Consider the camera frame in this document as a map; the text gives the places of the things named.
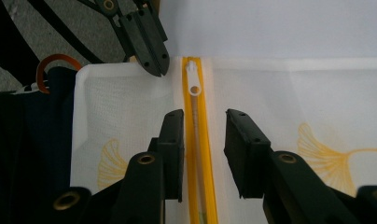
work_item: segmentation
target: orange ring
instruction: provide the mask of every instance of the orange ring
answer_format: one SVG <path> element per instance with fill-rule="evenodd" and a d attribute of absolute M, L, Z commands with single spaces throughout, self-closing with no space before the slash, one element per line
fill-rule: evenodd
<path fill-rule="evenodd" d="M 47 58 L 43 59 L 43 61 L 39 63 L 36 69 L 36 84 L 39 90 L 45 94 L 49 94 L 49 90 L 46 88 L 46 85 L 44 85 L 44 79 L 43 79 L 44 69 L 46 69 L 46 66 L 49 63 L 54 62 L 56 60 L 63 60 L 72 64 L 76 68 L 77 71 L 80 70 L 82 67 L 81 64 L 76 59 L 70 56 L 67 56 L 65 54 L 52 54 L 52 55 L 49 55 Z"/>

